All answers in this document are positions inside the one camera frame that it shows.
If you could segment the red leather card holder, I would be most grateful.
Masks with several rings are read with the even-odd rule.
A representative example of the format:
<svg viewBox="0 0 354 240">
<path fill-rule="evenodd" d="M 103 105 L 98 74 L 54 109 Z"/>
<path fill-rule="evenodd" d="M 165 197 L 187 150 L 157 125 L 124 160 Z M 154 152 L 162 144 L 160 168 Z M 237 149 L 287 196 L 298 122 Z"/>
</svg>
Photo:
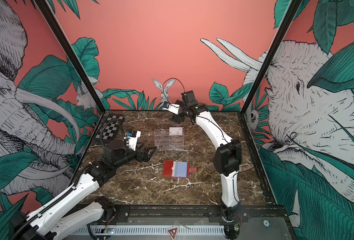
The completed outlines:
<svg viewBox="0 0 354 240">
<path fill-rule="evenodd" d="M 188 179 L 190 173 L 193 173 L 197 168 L 190 168 L 187 162 L 176 162 L 165 160 L 163 168 L 163 177 Z"/>
</svg>

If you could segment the clear acrylic card display rack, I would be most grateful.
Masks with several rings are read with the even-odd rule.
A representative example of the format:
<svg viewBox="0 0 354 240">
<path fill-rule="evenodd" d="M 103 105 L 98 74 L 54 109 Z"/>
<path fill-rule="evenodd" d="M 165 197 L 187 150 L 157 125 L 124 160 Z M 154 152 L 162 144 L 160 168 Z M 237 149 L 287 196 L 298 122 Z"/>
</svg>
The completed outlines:
<svg viewBox="0 0 354 240">
<path fill-rule="evenodd" d="M 170 136 L 169 129 L 154 130 L 155 146 L 160 151 L 182 151 L 185 149 L 185 135 Z"/>
</svg>

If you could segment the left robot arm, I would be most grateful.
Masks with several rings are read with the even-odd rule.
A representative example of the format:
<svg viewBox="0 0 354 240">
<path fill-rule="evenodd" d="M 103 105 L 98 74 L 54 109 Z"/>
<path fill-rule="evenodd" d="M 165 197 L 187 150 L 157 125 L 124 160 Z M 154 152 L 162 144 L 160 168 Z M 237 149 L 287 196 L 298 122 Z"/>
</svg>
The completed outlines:
<svg viewBox="0 0 354 240">
<path fill-rule="evenodd" d="M 104 144 L 104 153 L 82 169 L 78 178 L 53 200 L 26 217 L 14 217 L 9 224 L 11 240 L 63 240 L 79 228 L 105 218 L 117 217 L 115 205 L 98 197 L 87 207 L 69 214 L 79 202 L 113 178 L 117 170 L 131 161 L 148 162 L 157 147 L 146 148 L 138 141 L 140 131 L 123 132 L 122 140 Z"/>
</svg>

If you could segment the black corner frame post right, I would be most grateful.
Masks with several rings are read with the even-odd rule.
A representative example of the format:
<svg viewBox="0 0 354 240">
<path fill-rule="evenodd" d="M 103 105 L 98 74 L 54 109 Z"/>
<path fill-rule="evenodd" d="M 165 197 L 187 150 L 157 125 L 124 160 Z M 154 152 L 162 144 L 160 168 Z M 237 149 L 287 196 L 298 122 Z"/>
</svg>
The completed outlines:
<svg viewBox="0 0 354 240">
<path fill-rule="evenodd" d="M 289 6 L 286 9 L 286 12 L 284 14 L 284 17 L 282 19 L 282 22 L 280 23 L 280 26 L 276 32 L 276 35 L 271 43 L 271 46 L 267 52 L 267 55 L 263 61 L 263 64 L 257 74 L 257 77 L 251 87 L 251 91 L 248 94 L 248 97 L 246 99 L 246 101 L 244 102 L 244 106 L 241 109 L 241 115 L 244 115 L 247 111 L 247 108 L 249 107 L 253 96 L 255 95 L 255 93 L 258 90 L 258 87 L 261 83 L 261 81 L 264 79 L 265 74 L 267 73 L 268 67 L 271 64 L 273 57 L 275 56 L 275 54 L 278 51 L 278 48 L 297 12 L 297 10 L 300 7 L 300 4 L 302 3 L 301 0 L 293 0 L 289 2 Z"/>
</svg>

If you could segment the black corner frame post left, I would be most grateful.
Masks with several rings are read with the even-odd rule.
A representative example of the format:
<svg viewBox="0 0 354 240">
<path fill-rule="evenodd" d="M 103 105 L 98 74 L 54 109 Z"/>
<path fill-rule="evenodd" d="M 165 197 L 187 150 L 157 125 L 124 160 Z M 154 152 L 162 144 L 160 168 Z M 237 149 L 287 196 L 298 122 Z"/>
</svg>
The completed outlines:
<svg viewBox="0 0 354 240">
<path fill-rule="evenodd" d="M 95 101 L 97 105 L 97 109 L 104 114 L 106 109 L 97 95 L 97 92 L 94 89 L 94 86 L 89 80 L 89 77 L 86 74 L 85 69 L 83 68 L 78 56 L 76 55 L 73 47 L 71 46 L 67 36 L 63 32 L 62 27 L 60 26 L 58 20 L 56 19 L 50 4 L 47 1 L 34 1 L 52 32 L 56 36 L 58 42 L 60 43 L 62 49 L 64 50 L 66 56 L 69 58 L 71 65 L 74 67 L 77 75 L 81 78 L 82 82 L 85 84 L 88 92 L 90 93 L 92 99 Z"/>
</svg>

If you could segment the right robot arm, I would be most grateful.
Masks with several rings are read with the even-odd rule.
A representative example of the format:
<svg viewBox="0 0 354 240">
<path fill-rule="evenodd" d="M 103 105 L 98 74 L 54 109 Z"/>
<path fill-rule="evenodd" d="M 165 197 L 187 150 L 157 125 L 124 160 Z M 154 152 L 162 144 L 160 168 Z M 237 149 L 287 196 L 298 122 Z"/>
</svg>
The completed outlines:
<svg viewBox="0 0 354 240">
<path fill-rule="evenodd" d="M 243 214 L 238 195 L 237 175 L 242 162 L 242 144 L 232 139 L 216 123 L 208 107 L 198 103 L 193 91 L 181 94 L 182 100 L 166 103 L 164 107 L 173 113 L 174 121 L 180 123 L 189 118 L 209 137 L 216 152 L 213 165 L 220 174 L 222 184 L 221 210 L 225 221 L 230 222 Z"/>
</svg>

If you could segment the black corner frame post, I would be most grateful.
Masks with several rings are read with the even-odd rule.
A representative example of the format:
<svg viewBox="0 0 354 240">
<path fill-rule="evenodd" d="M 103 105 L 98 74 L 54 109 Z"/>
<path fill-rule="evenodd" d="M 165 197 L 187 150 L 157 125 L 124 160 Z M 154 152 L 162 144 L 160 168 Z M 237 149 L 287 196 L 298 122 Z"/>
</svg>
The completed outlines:
<svg viewBox="0 0 354 240">
<path fill-rule="evenodd" d="M 278 48 L 297 12 L 297 10 L 300 7 L 300 4 L 302 3 L 301 0 L 293 0 L 289 2 L 289 6 L 286 9 L 286 12 L 284 14 L 284 17 L 282 19 L 282 22 L 280 23 L 280 26 L 276 32 L 276 35 L 271 43 L 271 46 L 267 52 L 267 55 L 263 61 L 263 64 L 257 74 L 257 77 L 251 87 L 251 91 L 248 94 L 248 97 L 246 99 L 246 101 L 244 102 L 244 106 L 241 109 L 241 115 L 244 115 L 247 111 L 247 108 L 249 107 L 253 96 L 255 95 L 255 93 L 258 90 L 258 87 L 261 83 L 261 81 L 264 79 L 265 74 L 267 73 L 268 67 L 271 64 L 273 57 L 275 56 L 275 54 L 278 51 Z"/>
<path fill-rule="evenodd" d="M 50 4 L 47 1 L 34 1 L 52 32 L 56 36 L 58 42 L 60 43 L 62 49 L 64 50 L 66 56 L 69 58 L 71 65 L 74 67 L 77 75 L 81 78 L 82 82 L 85 84 L 88 92 L 90 93 L 92 99 L 95 101 L 97 105 L 97 109 L 104 114 L 106 109 L 97 95 L 97 92 L 94 89 L 94 86 L 89 80 L 89 77 L 86 74 L 85 69 L 83 68 L 78 56 L 76 55 L 73 47 L 71 46 L 67 36 L 63 32 L 62 27 L 60 26 L 58 20 L 56 19 Z"/>
</svg>

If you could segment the red warning triangle sticker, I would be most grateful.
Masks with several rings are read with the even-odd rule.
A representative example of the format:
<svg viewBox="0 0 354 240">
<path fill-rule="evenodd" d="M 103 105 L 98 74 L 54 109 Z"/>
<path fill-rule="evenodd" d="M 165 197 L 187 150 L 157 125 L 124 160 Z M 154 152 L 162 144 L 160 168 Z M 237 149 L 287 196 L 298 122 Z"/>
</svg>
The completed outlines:
<svg viewBox="0 0 354 240">
<path fill-rule="evenodd" d="M 175 240 L 177 237 L 177 233 L 178 233 L 178 227 L 172 228 L 172 229 L 167 229 L 167 233 L 170 236 L 170 238 L 172 240 Z"/>
</svg>

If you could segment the folded black chess board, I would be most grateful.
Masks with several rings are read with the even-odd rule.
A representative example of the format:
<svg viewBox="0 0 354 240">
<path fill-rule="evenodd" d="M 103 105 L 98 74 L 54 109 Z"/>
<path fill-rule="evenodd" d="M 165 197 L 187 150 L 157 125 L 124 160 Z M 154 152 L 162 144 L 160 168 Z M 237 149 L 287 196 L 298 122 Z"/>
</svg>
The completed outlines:
<svg viewBox="0 0 354 240">
<path fill-rule="evenodd" d="M 115 114 L 109 114 L 105 120 L 103 120 L 101 126 L 97 129 L 97 133 L 95 137 L 93 138 L 93 141 L 96 143 L 100 143 L 100 133 L 102 127 L 106 126 L 105 129 L 102 132 L 102 140 L 104 144 L 108 144 L 111 140 L 115 139 L 117 134 L 120 132 L 119 126 L 117 122 L 112 122 L 109 125 L 107 125 L 107 122 L 109 122 L 111 119 L 117 119 L 118 122 L 123 125 L 125 121 L 125 117 L 122 115 L 115 115 Z"/>
</svg>

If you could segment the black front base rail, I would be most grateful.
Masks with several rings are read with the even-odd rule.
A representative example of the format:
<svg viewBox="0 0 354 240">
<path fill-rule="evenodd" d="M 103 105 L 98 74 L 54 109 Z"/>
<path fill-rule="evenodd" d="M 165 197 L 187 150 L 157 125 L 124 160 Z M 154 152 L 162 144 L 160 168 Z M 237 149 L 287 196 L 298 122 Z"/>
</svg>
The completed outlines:
<svg viewBox="0 0 354 240">
<path fill-rule="evenodd" d="M 289 223 L 289 217 L 283 206 L 267 205 L 253 206 L 243 205 L 243 212 L 240 213 L 243 222 L 254 218 L 279 218 Z M 110 222 L 113 225 L 128 223 L 134 218 L 156 218 L 156 219 L 208 219 L 210 223 L 229 224 L 222 215 L 219 205 L 120 205 L 116 204 L 116 217 Z"/>
</svg>

